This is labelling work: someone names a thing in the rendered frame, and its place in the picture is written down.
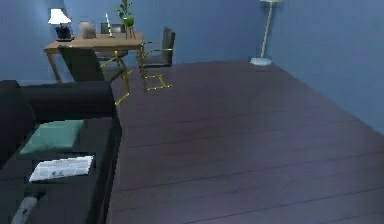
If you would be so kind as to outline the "wooden dining table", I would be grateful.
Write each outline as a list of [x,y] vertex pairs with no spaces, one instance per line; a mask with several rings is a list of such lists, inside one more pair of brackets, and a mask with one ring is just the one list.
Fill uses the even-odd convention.
[[143,42],[144,35],[141,32],[136,33],[135,38],[131,38],[130,35],[126,35],[124,33],[115,33],[113,38],[110,38],[108,34],[97,34],[93,39],[84,39],[80,35],[75,35],[71,42],[53,41],[52,43],[46,45],[43,50],[46,53],[56,82],[61,83],[62,79],[53,58],[55,54],[59,54],[59,46],[91,48],[98,52],[123,50],[136,50],[141,52]]

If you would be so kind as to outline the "white floor lamp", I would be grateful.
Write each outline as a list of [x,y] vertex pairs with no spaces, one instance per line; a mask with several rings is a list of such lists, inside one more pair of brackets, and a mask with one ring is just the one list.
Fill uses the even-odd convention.
[[260,1],[269,4],[269,11],[268,11],[268,17],[267,17],[267,21],[264,29],[264,36],[263,36],[260,56],[253,57],[250,60],[250,63],[255,66],[270,66],[272,64],[272,61],[265,57],[265,53],[266,53],[266,45],[267,45],[267,40],[269,35],[270,24],[271,24],[272,15],[273,15],[273,8],[276,3],[282,3],[285,0],[260,0]]

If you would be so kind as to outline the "green potted house plant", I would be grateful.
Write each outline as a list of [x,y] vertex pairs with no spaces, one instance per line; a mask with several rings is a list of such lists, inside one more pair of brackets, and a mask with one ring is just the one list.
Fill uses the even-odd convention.
[[129,0],[121,0],[121,3],[117,6],[115,11],[117,12],[120,20],[122,21],[126,29],[126,37],[135,39],[136,35],[133,28],[135,17],[130,11],[130,7],[131,7],[131,3],[129,2]]

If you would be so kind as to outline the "white candle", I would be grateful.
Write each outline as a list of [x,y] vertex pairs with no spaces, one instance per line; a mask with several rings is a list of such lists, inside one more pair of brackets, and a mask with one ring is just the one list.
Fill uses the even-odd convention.
[[107,21],[107,28],[108,28],[108,32],[109,32],[109,38],[115,38],[113,36],[113,34],[112,34],[112,31],[111,31],[111,25],[110,25],[108,13],[105,13],[105,17],[106,17],[106,21]]

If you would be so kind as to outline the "black sofa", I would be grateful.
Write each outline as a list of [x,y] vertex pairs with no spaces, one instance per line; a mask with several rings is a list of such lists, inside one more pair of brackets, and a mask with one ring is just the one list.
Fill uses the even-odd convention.
[[[83,120],[70,149],[21,154],[40,124]],[[0,224],[28,191],[45,191],[27,224],[105,224],[122,136],[105,81],[21,86],[0,81]],[[39,162],[92,156],[87,175],[30,182]]]

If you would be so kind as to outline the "pale grey jar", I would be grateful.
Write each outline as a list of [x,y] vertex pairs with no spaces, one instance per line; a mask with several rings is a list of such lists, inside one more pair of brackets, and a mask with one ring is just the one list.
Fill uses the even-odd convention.
[[96,37],[96,31],[93,21],[80,21],[78,23],[80,34],[83,39],[93,39]]

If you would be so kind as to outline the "green cushion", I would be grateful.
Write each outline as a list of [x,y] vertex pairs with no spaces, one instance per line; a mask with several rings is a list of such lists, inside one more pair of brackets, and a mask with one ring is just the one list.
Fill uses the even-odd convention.
[[43,123],[38,126],[25,145],[21,154],[70,149],[83,127],[83,120],[63,120]]

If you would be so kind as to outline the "white newspaper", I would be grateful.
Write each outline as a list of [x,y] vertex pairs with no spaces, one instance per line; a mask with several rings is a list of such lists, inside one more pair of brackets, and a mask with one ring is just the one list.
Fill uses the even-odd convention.
[[72,157],[37,164],[29,177],[30,182],[51,180],[62,177],[87,175],[93,161],[92,156]]

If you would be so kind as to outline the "white table lamp black base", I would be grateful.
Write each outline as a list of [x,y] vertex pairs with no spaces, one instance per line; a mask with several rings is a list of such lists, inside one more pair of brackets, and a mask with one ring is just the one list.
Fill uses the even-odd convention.
[[70,42],[74,39],[69,28],[71,19],[64,14],[62,9],[51,8],[48,23],[55,25],[58,42]]

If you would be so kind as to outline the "black chair with gold frame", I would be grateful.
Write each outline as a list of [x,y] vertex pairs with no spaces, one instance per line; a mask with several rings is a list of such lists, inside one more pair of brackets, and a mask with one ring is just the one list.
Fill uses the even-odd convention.
[[[140,76],[143,81],[144,91],[171,88],[172,84],[166,84],[164,81],[164,73],[148,74],[149,69],[166,68],[173,65],[173,53],[175,45],[176,33],[169,27],[163,29],[163,37],[161,47],[158,49],[145,50],[147,44],[155,44],[155,41],[145,41],[141,45],[141,52],[137,56]],[[157,79],[160,86],[149,87],[147,81],[149,79]]]
[[96,52],[91,48],[76,48],[69,46],[59,46],[58,50],[75,82],[105,81],[111,84],[120,78],[126,88],[126,92],[115,102],[118,106],[131,93],[128,71],[118,56],[101,63]]

